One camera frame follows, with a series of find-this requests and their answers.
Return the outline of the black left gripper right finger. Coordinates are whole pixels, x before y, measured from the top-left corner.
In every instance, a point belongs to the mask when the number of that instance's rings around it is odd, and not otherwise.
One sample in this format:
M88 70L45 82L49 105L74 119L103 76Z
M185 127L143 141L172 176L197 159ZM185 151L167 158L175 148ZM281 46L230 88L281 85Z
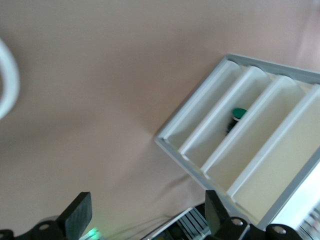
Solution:
M308 240L309 233L301 226L271 223L259 229L237 215L230 215L215 190L205 191L204 213L210 229L206 240Z

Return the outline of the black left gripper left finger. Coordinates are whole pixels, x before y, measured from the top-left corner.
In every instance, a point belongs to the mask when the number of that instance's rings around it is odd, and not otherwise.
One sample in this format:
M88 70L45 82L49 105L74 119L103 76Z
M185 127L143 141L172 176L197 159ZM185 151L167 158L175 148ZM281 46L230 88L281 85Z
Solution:
M2 240L78 240L92 220L92 197L81 192L55 220L44 220L27 232L15 236L10 229L2 229Z

